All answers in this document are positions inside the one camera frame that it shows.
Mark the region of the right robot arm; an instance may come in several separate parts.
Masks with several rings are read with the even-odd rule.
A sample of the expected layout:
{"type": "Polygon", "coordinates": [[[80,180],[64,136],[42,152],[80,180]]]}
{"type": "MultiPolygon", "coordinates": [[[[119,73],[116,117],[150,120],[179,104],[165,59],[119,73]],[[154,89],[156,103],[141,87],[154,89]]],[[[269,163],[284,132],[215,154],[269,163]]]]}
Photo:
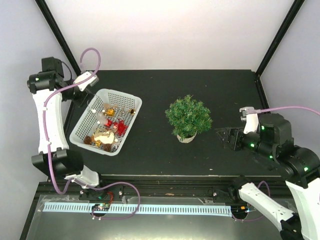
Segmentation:
{"type": "Polygon", "coordinates": [[[279,231],[283,240],[320,238],[320,159],[310,149],[295,145],[291,123],[278,113],[244,116],[244,127],[216,129],[224,148],[249,150],[274,163],[293,197],[297,211],[283,207],[245,176],[227,189],[233,202],[255,207],[279,231]]]}

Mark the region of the white ball string lights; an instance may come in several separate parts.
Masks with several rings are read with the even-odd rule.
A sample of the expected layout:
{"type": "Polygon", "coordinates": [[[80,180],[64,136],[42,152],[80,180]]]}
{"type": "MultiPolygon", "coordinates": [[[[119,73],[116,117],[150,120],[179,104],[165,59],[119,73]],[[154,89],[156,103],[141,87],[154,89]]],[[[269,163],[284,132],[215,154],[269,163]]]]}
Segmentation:
{"type": "Polygon", "coordinates": [[[94,114],[98,125],[104,125],[106,123],[106,118],[105,118],[104,113],[102,111],[98,111],[96,109],[91,109],[91,112],[94,114]]]}

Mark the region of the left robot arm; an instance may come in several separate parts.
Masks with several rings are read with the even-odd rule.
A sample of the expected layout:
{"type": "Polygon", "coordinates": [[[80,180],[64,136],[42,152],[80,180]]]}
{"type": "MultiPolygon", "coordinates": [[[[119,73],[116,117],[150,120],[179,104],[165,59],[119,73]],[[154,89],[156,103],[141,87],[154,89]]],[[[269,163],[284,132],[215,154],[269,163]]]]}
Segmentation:
{"type": "Polygon", "coordinates": [[[71,100],[82,105],[91,95],[89,88],[98,81],[97,75],[86,71],[76,79],[64,80],[63,63],[55,57],[41,60],[41,71],[29,76],[27,86],[34,100],[39,125],[38,154],[31,162],[50,178],[60,177],[76,182],[97,200],[108,192],[99,174],[84,165],[79,152],[70,150],[62,120],[62,102],[71,100]]]}

